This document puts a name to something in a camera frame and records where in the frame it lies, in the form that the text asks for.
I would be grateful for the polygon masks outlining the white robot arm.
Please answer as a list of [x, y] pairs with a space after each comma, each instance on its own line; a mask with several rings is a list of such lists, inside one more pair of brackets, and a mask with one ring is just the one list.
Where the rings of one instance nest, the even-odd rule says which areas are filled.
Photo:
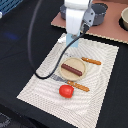
[[82, 23], [85, 11], [93, 0], [64, 0], [66, 7], [66, 31], [77, 35]]

